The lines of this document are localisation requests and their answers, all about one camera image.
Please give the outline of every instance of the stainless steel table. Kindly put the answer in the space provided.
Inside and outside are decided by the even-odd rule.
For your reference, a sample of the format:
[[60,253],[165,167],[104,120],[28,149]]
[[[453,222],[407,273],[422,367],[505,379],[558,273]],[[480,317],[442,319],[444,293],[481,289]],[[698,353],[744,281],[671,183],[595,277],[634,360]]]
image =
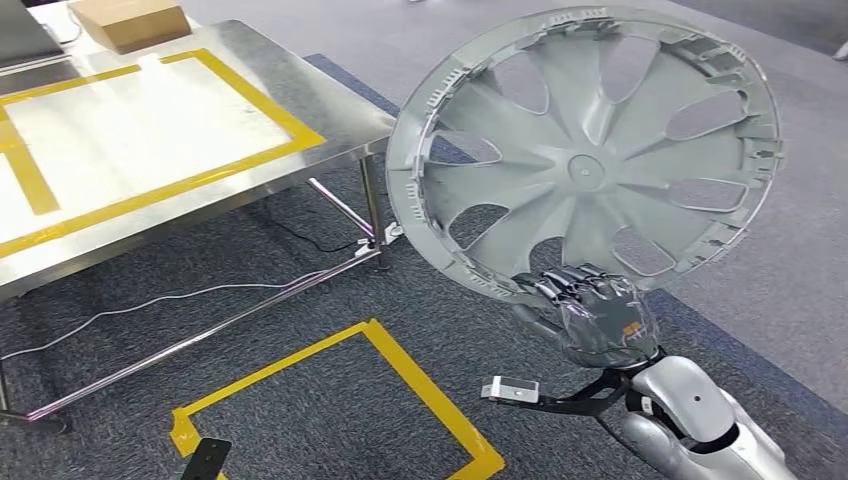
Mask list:
[[[86,395],[366,260],[385,267],[373,155],[393,119],[240,22],[13,71],[0,95],[0,300],[302,182],[370,247],[30,413],[12,410],[0,368],[2,419],[62,429],[50,415]],[[370,222],[313,178],[349,162],[361,167]]]

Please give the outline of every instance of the black cable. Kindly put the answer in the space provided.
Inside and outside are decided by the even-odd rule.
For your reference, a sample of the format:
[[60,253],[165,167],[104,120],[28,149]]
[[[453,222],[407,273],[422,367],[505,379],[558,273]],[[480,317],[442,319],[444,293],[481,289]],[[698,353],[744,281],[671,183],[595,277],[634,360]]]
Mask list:
[[276,225],[276,226],[278,226],[278,227],[282,228],[283,230],[285,230],[286,232],[288,232],[291,236],[296,237],[296,238],[299,238],[299,239],[301,239],[301,240],[304,240],[304,241],[307,241],[307,242],[311,243],[311,244],[312,244],[312,246],[313,246],[313,247],[315,247],[315,249],[316,249],[316,250],[318,250],[319,252],[323,252],[323,253],[335,253],[335,252],[339,252],[339,251],[341,251],[341,250],[344,250],[344,249],[346,249],[346,248],[348,248],[348,247],[352,247],[353,245],[356,245],[357,243],[359,243],[359,240],[354,240],[354,241],[349,242],[349,243],[346,243],[346,244],[344,244],[344,245],[342,245],[342,246],[340,246],[340,247],[333,247],[333,248],[325,248],[325,247],[322,247],[322,246],[321,246],[321,244],[319,244],[319,243],[318,243],[318,242],[316,242],[315,240],[313,240],[313,239],[311,239],[311,238],[309,238],[309,237],[307,237],[307,236],[305,236],[305,235],[301,235],[301,234],[299,234],[299,233],[295,232],[294,230],[292,230],[289,226],[284,225],[283,223],[281,223],[281,222],[279,222],[279,221],[275,220],[275,219],[274,219],[273,214],[271,213],[271,208],[268,206],[268,202],[267,202],[267,201],[263,201],[263,202],[262,202],[262,209],[263,209],[263,210],[264,210],[264,212],[265,212],[265,216],[268,218],[268,220],[269,220],[271,223],[273,223],[274,225]]
[[609,424],[607,424],[607,422],[605,422],[603,418],[601,418],[601,417],[593,417],[593,418],[598,422],[598,424],[601,426],[601,428],[603,428],[609,434],[609,436],[611,436],[616,442],[618,442],[622,447],[626,448],[630,453],[633,454],[633,456],[635,456],[639,460],[642,460],[643,463],[645,463],[647,466],[651,467],[651,469],[653,471],[659,473],[662,476],[662,478],[665,478],[664,473],[657,470],[657,467],[651,465],[651,462],[649,462],[641,453],[639,453],[638,450],[633,448],[632,445],[630,445],[623,438],[621,438],[621,436],[618,433],[616,433],[615,430],[613,430],[612,427],[610,427]]

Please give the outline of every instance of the yellow tape square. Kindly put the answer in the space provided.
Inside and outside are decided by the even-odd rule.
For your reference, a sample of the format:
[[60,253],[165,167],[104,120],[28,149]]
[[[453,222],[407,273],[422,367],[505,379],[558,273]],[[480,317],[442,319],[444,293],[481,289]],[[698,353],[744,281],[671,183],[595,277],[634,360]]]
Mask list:
[[[286,367],[294,365],[360,333],[365,335],[380,355],[400,375],[403,381],[406,382],[409,388],[418,395],[433,415],[442,422],[445,428],[450,431],[460,445],[471,455],[471,462],[448,477],[449,479],[484,480],[504,467],[503,457],[477,431],[456,405],[439,390],[439,387],[430,380],[430,377],[421,370],[421,367],[415,363],[412,357],[403,350],[376,319],[353,325],[297,353],[278,360],[190,405],[174,409],[171,412],[174,417],[174,425],[171,429],[170,436],[180,455],[186,457],[194,453],[197,445],[200,443],[200,434],[191,422],[192,415]],[[226,480],[223,473],[218,475],[218,480]]]
[[[325,140],[317,132],[310,129],[292,114],[276,104],[267,95],[253,86],[235,70],[218,59],[206,49],[198,49],[162,57],[162,64],[195,59],[209,71],[223,80],[232,90],[241,95],[249,104],[256,107],[273,123],[278,125],[291,138],[282,143],[247,157],[232,161],[225,165],[188,176],[182,180],[154,188],[144,193],[96,208],[81,215],[60,221],[56,224],[40,228],[10,240],[0,242],[0,258],[17,253],[29,247],[60,238],[70,233],[91,227],[100,222],[119,217],[139,208],[179,195],[222,178],[257,167],[271,160],[299,152]],[[134,72],[142,67],[131,65],[108,72],[98,73],[87,77],[74,78],[63,82],[32,88],[10,95],[0,96],[0,153],[5,154],[13,176],[26,198],[34,215],[42,215],[61,209],[55,195],[50,189],[38,164],[33,158],[26,142],[19,134],[10,115],[4,108],[6,105],[24,100],[62,92],[76,87],[108,80]]]

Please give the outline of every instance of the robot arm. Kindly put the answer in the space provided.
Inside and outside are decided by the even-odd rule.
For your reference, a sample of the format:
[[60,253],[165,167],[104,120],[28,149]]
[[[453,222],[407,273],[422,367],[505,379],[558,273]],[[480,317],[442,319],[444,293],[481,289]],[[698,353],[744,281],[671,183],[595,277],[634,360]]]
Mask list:
[[[625,397],[622,429],[633,450],[669,479],[796,480],[780,447],[730,394],[695,362],[665,354],[655,320],[627,279],[583,265],[515,280],[558,308],[562,325],[523,305],[518,317],[556,339],[572,362],[604,373],[566,398],[540,395],[537,382],[494,377],[483,397],[596,418]],[[596,397],[606,389],[612,393]]]

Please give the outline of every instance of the cardboard box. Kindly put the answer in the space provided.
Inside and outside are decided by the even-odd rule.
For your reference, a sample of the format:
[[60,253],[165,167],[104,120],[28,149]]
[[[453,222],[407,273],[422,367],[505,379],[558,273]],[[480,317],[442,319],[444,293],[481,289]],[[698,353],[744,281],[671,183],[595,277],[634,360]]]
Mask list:
[[191,33],[174,0],[77,0],[70,6],[91,38],[118,53]]

